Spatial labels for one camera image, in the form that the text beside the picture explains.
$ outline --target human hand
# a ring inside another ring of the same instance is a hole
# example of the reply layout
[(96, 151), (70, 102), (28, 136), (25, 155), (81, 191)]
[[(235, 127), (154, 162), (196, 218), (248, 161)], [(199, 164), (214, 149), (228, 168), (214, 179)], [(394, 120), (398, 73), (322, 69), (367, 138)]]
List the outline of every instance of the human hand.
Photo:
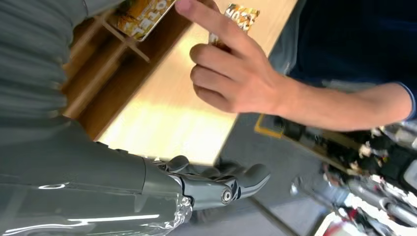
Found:
[(196, 63), (191, 80), (197, 96), (225, 112), (274, 113), (292, 79), (276, 73), (261, 47), (235, 22), (213, 10), (217, 7), (197, 0), (178, 0), (175, 7), (231, 49), (229, 53), (207, 44), (191, 49), (191, 59)]

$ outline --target navy blue sleeve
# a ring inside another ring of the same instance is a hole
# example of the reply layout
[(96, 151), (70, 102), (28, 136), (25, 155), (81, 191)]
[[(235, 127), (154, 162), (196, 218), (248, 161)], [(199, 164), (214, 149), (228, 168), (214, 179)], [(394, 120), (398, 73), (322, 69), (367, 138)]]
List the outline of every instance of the navy blue sleeve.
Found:
[(408, 85), (405, 85), (403, 82), (397, 82), (397, 83), (401, 85), (407, 91), (411, 99), (412, 110), (411, 110), (410, 115), (406, 118), (406, 120), (417, 119), (417, 108), (416, 108), (417, 85), (411, 85), (411, 83), (407, 83)]

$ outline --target metal screw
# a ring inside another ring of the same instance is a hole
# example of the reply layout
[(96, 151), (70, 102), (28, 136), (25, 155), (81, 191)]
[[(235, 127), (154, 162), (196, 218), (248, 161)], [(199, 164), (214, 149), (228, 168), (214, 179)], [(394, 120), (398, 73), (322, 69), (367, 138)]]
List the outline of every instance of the metal screw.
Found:
[(227, 205), (232, 201), (232, 191), (230, 188), (225, 188), (221, 196), (222, 203)]

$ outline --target fingernail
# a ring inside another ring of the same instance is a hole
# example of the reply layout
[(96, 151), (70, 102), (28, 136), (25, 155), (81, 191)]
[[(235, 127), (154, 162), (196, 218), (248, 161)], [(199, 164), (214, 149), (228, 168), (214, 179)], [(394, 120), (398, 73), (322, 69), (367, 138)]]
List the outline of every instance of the fingernail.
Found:
[(191, 0), (178, 0), (175, 3), (175, 8), (178, 12), (185, 12), (191, 7)]

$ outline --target wooden shelf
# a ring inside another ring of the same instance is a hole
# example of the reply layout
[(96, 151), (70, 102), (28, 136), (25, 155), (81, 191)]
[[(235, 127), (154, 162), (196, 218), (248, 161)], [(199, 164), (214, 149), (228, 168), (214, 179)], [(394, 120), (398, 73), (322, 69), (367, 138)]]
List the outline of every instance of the wooden shelf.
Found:
[(126, 60), (79, 116), (91, 138), (97, 139), (102, 134), (190, 25), (172, 9), (147, 40), (137, 44), (138, 50), (149, 57), (149, 63), (142, 57)]
[(66, 86), (87, 63), (94, 52), (99, 50), (110, 36), (111, 34), (106, 29), (98, 28), (92, 38), (89, 41), (86, 41), (85, 44), (83, 43), (82, 50), (73, 51), (71, 53), (71, 62), (64, 65), (68, 80), (66, 84), (62, 86), (62, 90), (65, 90)]
[(174, 9), (144, 42), (122, 34), (110, 21), (113, 10), (84, 21), (74, 30), (71, 60), (62, 86), (68, 104), (63, 114), (77, 119), (95, 139), (123, 109), (190, 22)]
[(108, 82), (121, 64), (126, 45), (111, 38), (102, 45), (83, 66), (73, 81), (63, 90), (68, 106), (63, 112), (67, 117), (77, 118)]

